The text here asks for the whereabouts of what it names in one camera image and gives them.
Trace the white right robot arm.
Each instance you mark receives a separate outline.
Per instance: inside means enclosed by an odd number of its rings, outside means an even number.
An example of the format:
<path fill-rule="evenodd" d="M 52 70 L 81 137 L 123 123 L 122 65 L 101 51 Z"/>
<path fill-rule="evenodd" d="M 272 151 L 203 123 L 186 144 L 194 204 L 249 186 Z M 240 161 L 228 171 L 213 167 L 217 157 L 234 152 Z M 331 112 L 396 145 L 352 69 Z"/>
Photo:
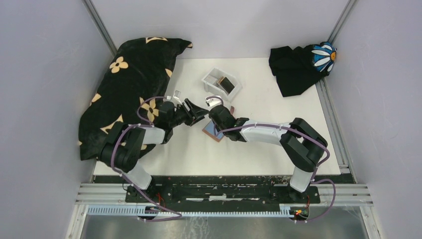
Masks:
<path fill-rule="evenodd" d="M 307 197 L 307 188 L 317 169 L 330 156 L 325 138 L 302 118 L 287 123 L 264 123 L 249 118 L 235 118 L 222 105 L 213 107 L 209 117 L 219 133 L 232 141 L 263 142 L 284 149 L 295 166 L 287 190 L 288 198 L 293 203 L 300 203 Z"/>

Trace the tan leather card holder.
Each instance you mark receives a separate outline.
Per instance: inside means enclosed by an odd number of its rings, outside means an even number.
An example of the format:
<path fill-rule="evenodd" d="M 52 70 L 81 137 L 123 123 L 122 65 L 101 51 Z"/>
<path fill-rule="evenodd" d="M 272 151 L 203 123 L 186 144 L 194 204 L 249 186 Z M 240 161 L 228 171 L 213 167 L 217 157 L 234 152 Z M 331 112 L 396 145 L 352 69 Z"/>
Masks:
<path fill-rule="evenodd" d="M 232 128 L 236 122 L 233 116 L 234 107 L 216 106 L 209 111 L 210 122 L 203 128 L 203 132 L 217 142 L 224 138 L 223 129 Z"/>

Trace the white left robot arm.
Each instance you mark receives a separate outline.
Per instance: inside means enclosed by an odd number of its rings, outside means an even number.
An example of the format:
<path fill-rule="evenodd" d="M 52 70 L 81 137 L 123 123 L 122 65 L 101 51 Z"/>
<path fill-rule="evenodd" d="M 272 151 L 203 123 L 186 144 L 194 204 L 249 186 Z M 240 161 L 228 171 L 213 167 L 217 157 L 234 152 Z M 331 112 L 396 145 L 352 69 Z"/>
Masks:
<path fill-rule="evenodd" d="M 152 176 L 138 162 L 142 147 L 150 144 L 166 144 L 173 135 L 173 128 L 185 124 L 193 126 L 209 113 L 189 99 L 182 102 L 162 101 L 156 109 L 153 100 L 146 102 L 148 113 L 154 119 L 147 123 L 128 124 L 117 122 L 106 137 L 99 153 L 99 161 L 121 175 L 138 188 L 137 195 L 144 202 L 152 202 L 157 190 L 151 186 Z"/>

